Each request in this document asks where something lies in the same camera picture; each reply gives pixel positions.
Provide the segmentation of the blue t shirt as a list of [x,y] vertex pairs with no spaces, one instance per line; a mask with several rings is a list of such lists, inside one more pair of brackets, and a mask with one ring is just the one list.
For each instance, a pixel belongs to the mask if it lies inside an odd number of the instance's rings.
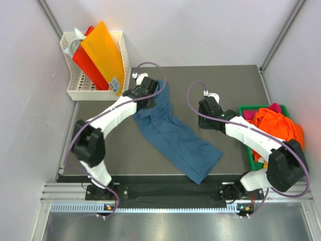
[[167,85],[155,97],[155,107],[142,109],[132,117],[142,136],[196,184],[201,184],[223,156],[173,115]]

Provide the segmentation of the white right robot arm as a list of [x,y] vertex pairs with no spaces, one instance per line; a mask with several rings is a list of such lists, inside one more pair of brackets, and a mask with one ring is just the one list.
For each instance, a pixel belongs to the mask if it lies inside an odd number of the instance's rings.
[[300,143],[285,141],[260,130],[233,110],[222,111],[215,97],[209,95],[199,101],[198,125],[239,140],[257,152],[268,163],[266,169],[250,171],[234,186],[237,197],[247,198],[252,191],[271,188],[287,196],[287,191],[300,179],[308,176],[308,167]]

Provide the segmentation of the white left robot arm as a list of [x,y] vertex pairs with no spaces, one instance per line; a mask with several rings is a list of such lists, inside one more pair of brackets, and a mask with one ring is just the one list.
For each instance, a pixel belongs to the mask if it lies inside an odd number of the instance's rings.
[[118,100],[101,114],[87,121],[78,120],[73,131],[71,152],[85,168],[91,185],[87,193],[94,200],[111,199],[114,188],[104,158],[106,155],[105,138],[126,118],[142,109],[155,106],[153,94],[159,83],[139,74],[136,87],[125,91]]

